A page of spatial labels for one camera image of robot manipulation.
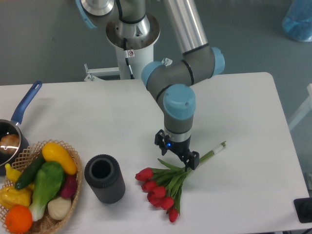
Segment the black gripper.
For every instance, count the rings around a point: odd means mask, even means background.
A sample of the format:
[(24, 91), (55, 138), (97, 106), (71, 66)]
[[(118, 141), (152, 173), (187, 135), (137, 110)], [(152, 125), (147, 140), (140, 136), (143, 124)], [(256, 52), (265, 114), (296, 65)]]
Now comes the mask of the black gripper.
[(162, 156), (164, 156), (168, 150), (177, 155), (185, 165), (185, 172), (188, 172), (190, 169), (195, 170), (199, 165), (199, 153), (189, 150), (190, 140), (191, 137), (182, 142), (172, 141), (172, 139), (165, 134), (164, 130), (161, 129), (156, 133), (154, 143), (161, 150)]

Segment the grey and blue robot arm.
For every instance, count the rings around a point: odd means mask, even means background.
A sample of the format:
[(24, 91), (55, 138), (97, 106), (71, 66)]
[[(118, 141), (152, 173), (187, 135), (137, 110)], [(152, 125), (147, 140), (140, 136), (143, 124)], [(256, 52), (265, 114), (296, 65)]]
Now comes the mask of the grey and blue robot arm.
[(157, 19), (146, 11), (143, 0), (78, 0), (85, 24), (90, 17), (108, 17), (106, 36), (114, 46), (118, 66), (86, 69), (86, 79), (119, 76), (140, 79), (164, 114), (164, 129), (155, 136), (162, 154), (173, 152), (186, 169), (199, 165), (199, 154), (189, 148), (196, 108), (192, 86), (223, 72), (222, 52), (208, 44), (195, 2), (167, 0), (169, 15), (183, 58), (154, 61), (154, 44), (160, 35)]

